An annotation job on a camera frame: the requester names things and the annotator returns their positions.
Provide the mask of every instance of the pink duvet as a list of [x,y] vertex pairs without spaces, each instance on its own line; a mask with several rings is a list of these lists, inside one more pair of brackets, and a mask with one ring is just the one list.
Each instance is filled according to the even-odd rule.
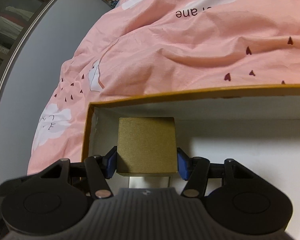
[[300,83],[300,0],[120,0],[62,65],[28,173],[81,160],[91,101],[287,83]]

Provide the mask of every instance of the ribbed black surface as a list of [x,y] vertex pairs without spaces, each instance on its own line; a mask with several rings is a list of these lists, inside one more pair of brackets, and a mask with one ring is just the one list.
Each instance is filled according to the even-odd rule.
[[51,236],[10,233],[4,240],[292,240],[279,231],[245,236],[218,225],[198,199],[184,198],[174,188],[121,189],[93,203],[74,227]]

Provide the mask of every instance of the gold box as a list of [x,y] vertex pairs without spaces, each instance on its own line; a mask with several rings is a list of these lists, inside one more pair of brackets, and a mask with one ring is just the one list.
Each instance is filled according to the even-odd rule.
[[123,176],[171,176],[178,171],[174,119],[120,118],[117,152]]

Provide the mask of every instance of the white flower print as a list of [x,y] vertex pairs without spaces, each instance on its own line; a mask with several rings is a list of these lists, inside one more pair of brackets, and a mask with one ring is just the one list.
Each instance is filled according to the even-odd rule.
[[33,150],[38,146],[44,145],[48,139],[60,137],[68,126],[71,120],[70,109],[59,110],[56,104],[50,104],[43,110],[37,130],[35,131]]

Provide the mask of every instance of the gray wall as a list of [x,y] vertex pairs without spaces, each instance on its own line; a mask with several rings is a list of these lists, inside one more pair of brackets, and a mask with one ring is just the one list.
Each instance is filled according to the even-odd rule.
[[0,183],[26,174],[37,123],[62,63],[109,10],[101,0],[57,0],[29,36],[1,92]]

